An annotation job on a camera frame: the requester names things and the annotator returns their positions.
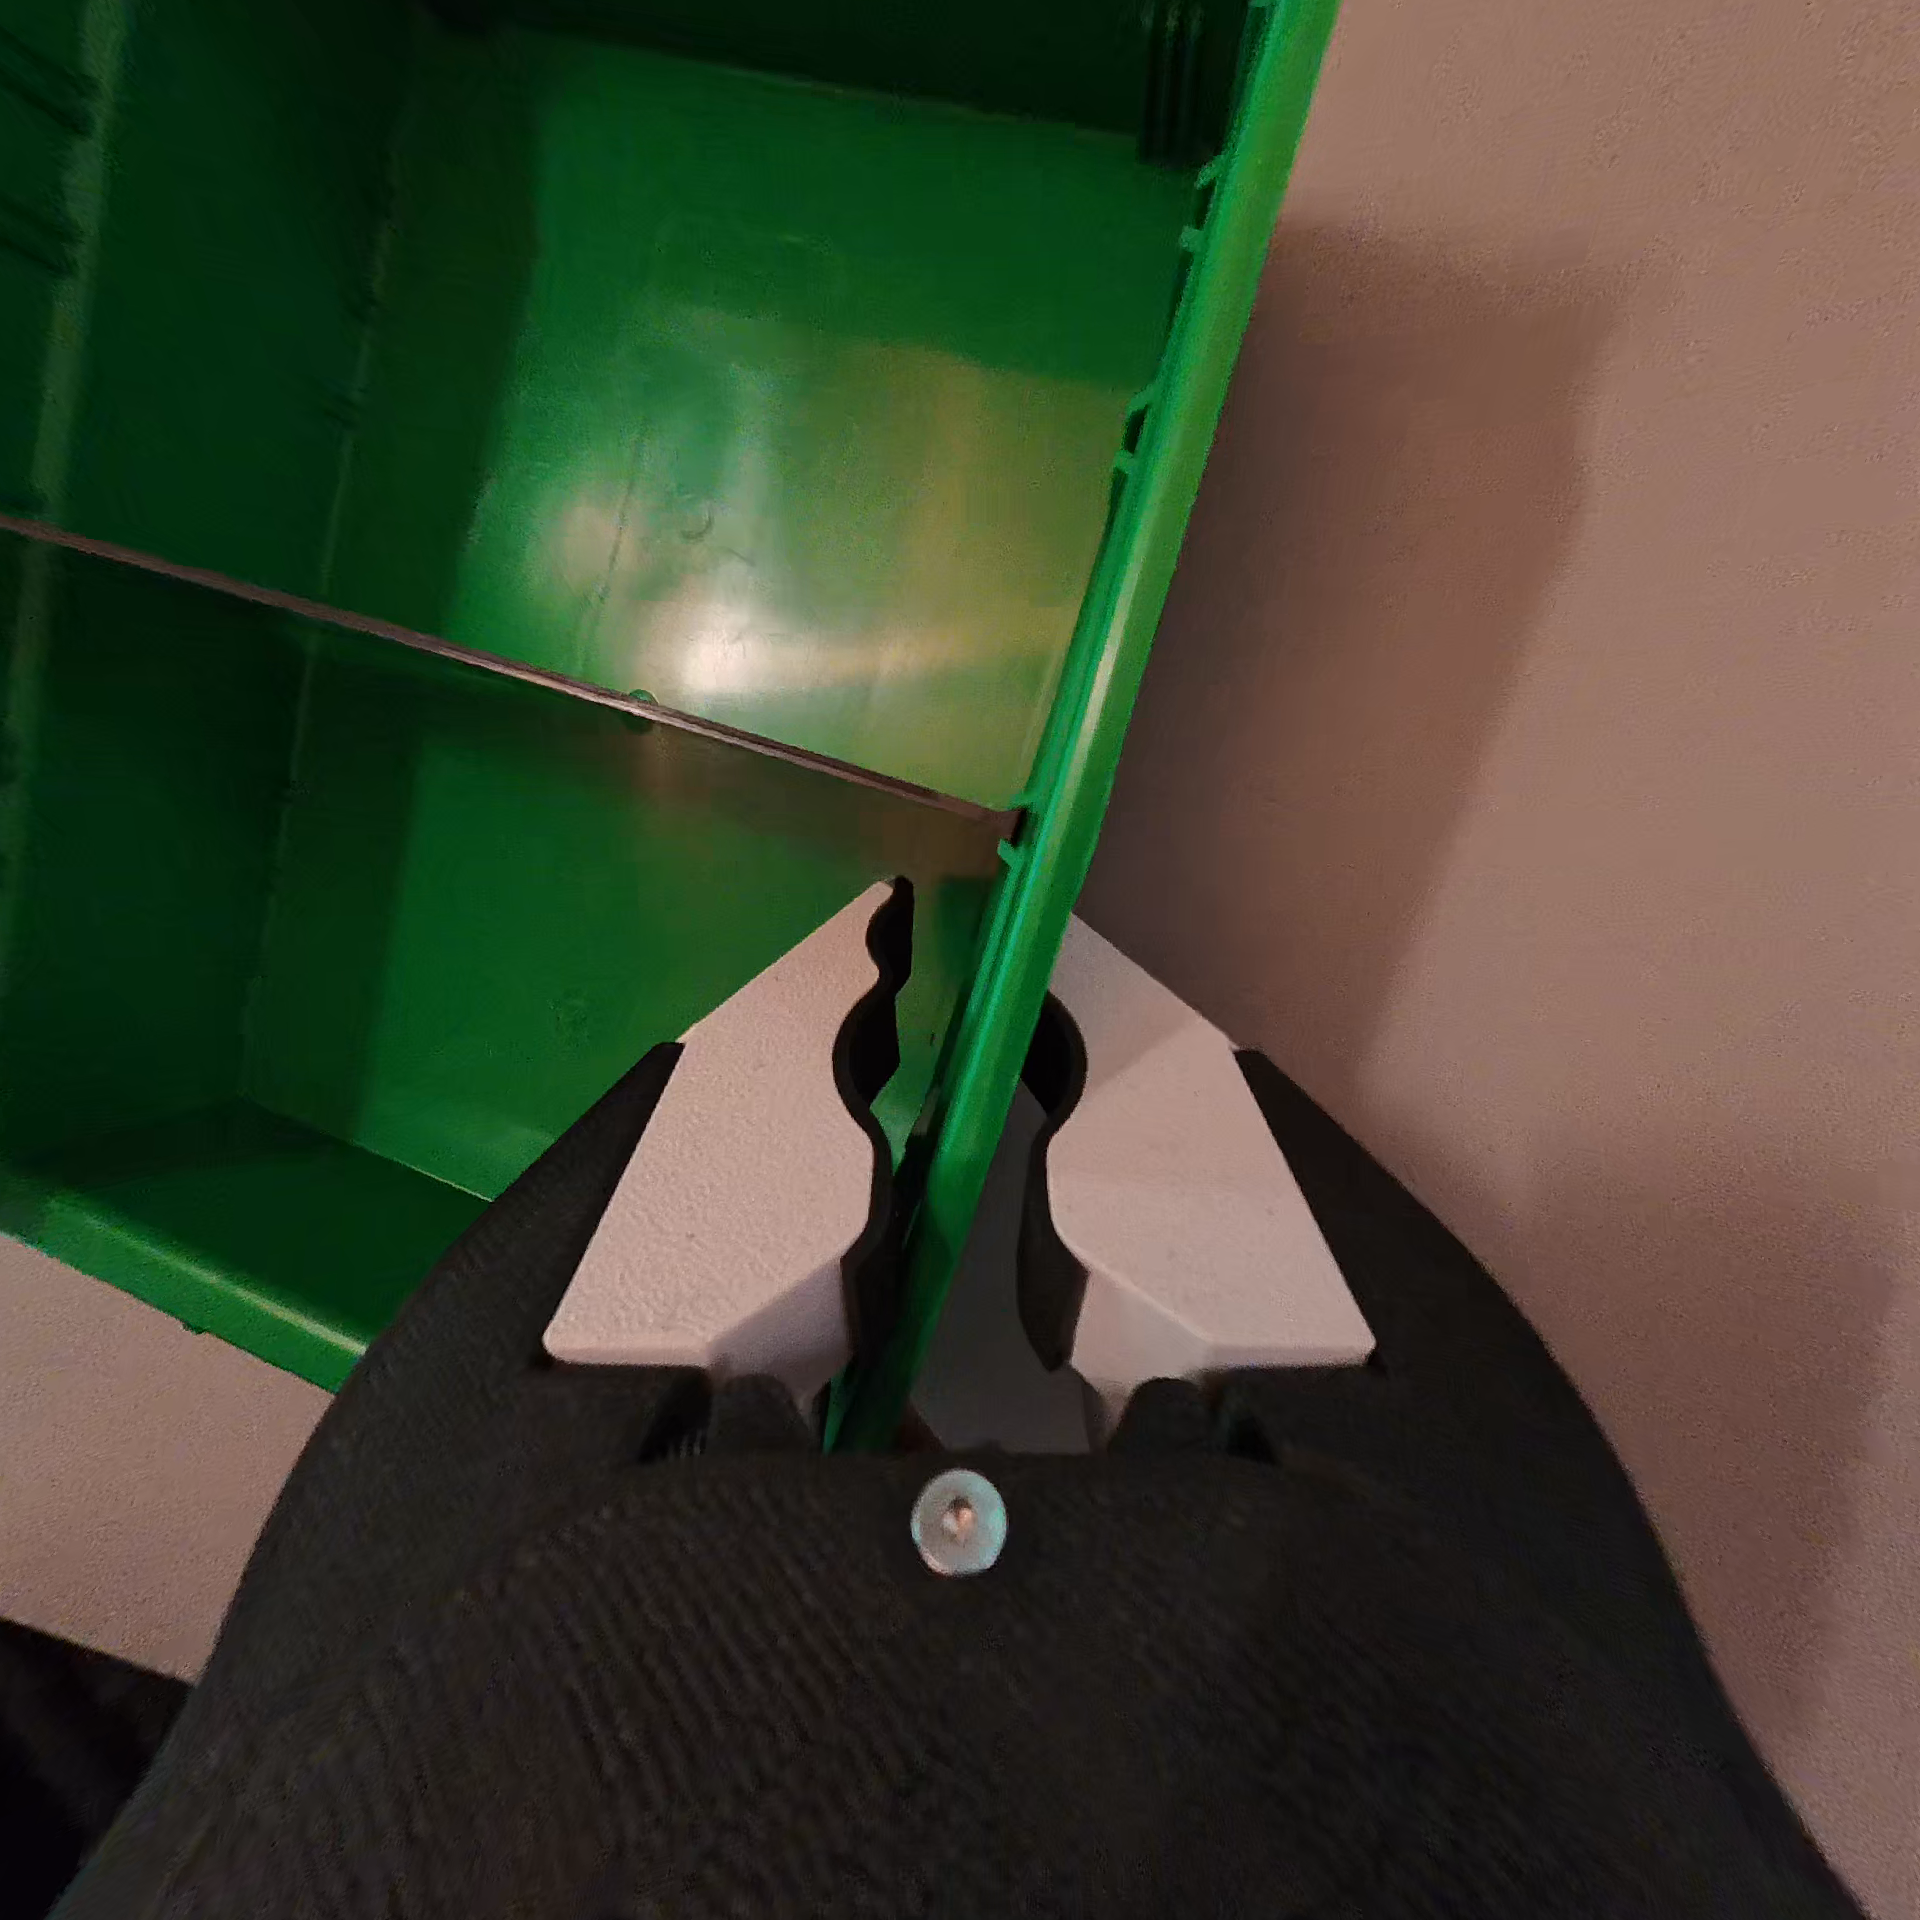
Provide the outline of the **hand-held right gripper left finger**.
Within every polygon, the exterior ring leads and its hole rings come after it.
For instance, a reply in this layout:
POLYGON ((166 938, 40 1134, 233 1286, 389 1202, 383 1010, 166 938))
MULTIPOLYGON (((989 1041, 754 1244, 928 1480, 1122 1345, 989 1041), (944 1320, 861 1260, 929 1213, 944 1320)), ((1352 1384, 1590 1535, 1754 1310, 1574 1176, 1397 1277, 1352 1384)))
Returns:
POLYGON ((880 880, 678 1040, 543 1352, 776 1380, 808 1407, 895 1320, 894 1152, 914 885, 880 880))

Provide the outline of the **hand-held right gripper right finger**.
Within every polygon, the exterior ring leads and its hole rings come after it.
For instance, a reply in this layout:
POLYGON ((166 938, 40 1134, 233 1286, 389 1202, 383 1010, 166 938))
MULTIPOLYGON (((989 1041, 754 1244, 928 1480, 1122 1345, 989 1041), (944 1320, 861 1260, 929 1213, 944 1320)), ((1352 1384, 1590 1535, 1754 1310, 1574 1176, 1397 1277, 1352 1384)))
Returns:
POLYGON ((1364 1364, 1350 1284, 1233 1041, 1069 918, 1021 1090, 1020 1325, 1102 1441, 1141 1384, 1364 1364))

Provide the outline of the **green plastic bin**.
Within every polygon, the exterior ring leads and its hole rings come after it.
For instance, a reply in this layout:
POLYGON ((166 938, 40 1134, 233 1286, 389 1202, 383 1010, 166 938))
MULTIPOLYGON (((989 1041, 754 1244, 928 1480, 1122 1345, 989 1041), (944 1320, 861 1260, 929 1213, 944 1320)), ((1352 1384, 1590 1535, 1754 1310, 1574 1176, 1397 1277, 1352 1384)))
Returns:
POLYGON ((880 1440, 1336 4, 5 4, 5 1241, 336 1386, 914 889, 880 1440))

